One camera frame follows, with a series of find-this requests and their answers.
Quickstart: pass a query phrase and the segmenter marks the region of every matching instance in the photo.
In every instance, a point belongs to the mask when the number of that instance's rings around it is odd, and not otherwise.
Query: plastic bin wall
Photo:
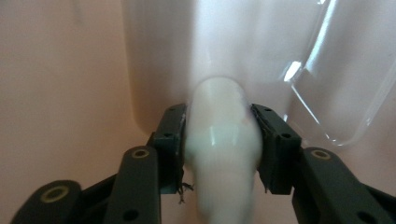
[[[337,151],[396,194],[393,1],[2,1],[0,222],[56,179],[114,174],[162,112],[227,76],[305,146]],[[186,181],[191,182],[190,174]],[[255,184],[254,223],[296,223]],[[163,223],[201,223],[195,195],[162,197]]]

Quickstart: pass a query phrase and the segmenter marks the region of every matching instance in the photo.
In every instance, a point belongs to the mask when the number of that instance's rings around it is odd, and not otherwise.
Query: white object
[[[214,74],[396,195],[395,26],[394,0],[1,1],[0,223],[52,180],[114,175]],[[257,176],[254,198],[254,223],[297,223]],[[201,223],[185,200],[162,196],[163,224]]]
[[[249,223],[261,154],[260,129],[239,85],[226,77],[201,83],[189,105],[185,159],[209,224]]]

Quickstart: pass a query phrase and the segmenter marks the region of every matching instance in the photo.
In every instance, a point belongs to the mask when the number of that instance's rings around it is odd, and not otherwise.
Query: transparent plastic
[[[237,80],[305,146],[356,143],[396,80],[392,1],[125,2],[135,118],[150,132],[210,76]]]

